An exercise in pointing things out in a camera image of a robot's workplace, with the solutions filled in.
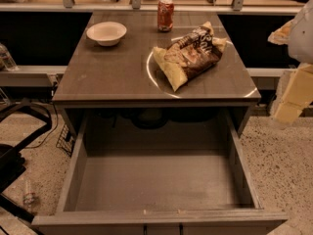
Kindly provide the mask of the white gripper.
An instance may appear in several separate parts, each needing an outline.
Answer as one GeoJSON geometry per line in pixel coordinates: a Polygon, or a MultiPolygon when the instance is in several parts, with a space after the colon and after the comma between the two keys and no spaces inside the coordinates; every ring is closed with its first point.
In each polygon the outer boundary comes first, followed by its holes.
{"type": "Polygon", "coordinates": [[[289,55],[302,63],[297,69],[285,70],[273,104],[273,119],[293,123],[313,102],[313,0],[309,0],[292,21],[273,31],[268,41],[289,44],[289,55]]]}

